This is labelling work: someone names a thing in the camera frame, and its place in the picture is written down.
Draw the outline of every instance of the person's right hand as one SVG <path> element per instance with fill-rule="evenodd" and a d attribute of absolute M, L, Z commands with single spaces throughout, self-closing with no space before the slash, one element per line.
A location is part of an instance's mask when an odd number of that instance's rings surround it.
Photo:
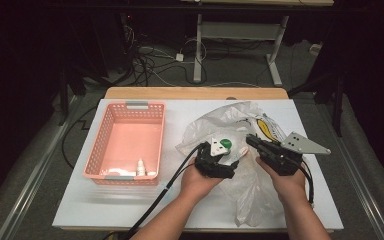
<path fill-rule="evenodd" d="M 255 161 L 270 175 L 273 186 L 276 189 L 279 200 L 285 203 L 299 203 L 307 201 L 305 193 L 305 176 L 301 171 L 297 171 L 292 176 L 279 176 L 269 165 L 259 157 Z"/>

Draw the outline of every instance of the white plastic bag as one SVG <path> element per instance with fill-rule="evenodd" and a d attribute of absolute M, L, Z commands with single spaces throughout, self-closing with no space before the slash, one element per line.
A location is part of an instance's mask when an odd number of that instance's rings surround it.
<path fill-rule="evenodd" d="M 239 102 L 215 109 L 190 123 L 183 134 L 182 143 L 176 149 L 188 155 L 198 144 L 212 138 L 229 139 L 231 153 L 223 156 L 220 164 L 230 165 L 238 158 L 243 147 L 248 153 L 241 158 L 235 176 L 219 184 L 230 201 L 236 202 L 237 226 L 247 224 L 255 227 L 264 215 L 283 211 L 270 176 L 255 162 L 256 150 L 245 139 L 247 134 L 257 135 L 267 141 L 282 141 L 285 134 L 274 120 L 258 107 L 255 102 Z"/>

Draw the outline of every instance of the green circular sticker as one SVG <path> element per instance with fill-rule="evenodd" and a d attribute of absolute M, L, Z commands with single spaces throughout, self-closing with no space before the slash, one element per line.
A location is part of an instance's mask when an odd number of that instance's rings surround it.
<path fill-rule="evenodd" d="M 220 140 L 220 144 L 227 149 L 230 149 L 232 147 L 232 142 L 229 139 Z"/>

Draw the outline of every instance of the hand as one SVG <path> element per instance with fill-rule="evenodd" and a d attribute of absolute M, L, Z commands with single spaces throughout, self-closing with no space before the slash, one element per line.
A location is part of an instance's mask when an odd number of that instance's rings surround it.
<path fill-rule="evenodd" d="M 279 176 L 269 165 L 259 157 L 255 161 L 270 175 L 273 186 L 276 189 L 279 200 L 282 203 L 307 202 L 305 193 L 305 176 L 301 171 L 297 171 L 292 176 Z"/>
<path fill-rule="evenodd" d="M 195 158 L 191 159 L 189 162 L 189 164 L 193 163 L 195 163 Z M 194 203 L 198 203 L 221 181 L 223 181 L 221 178 L 205 177 L 201 175 L 194 165 L 189 166 L 183 174 L 182 187 L 179 196 L 194 201 Z"/>

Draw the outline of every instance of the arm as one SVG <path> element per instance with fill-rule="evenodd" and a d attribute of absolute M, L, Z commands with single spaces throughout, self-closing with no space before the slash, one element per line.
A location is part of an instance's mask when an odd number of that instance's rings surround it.
<path fill-rule="evenodd" d="M 293 176 L 279 176 L 260 158 L 256 158 L 256 161 L 273 180 L 285 211 L 290 239 L 331 239 L 307 201 L 304 174 L 297 171 Z"/>
<path fill-rule="evenodd" d="M 222 179 L 202 176 L 195 166 L 188 167 L 183 174 L 179 196 L 131 239 L 179 239 L 195 205 L 221 181 Z"/>

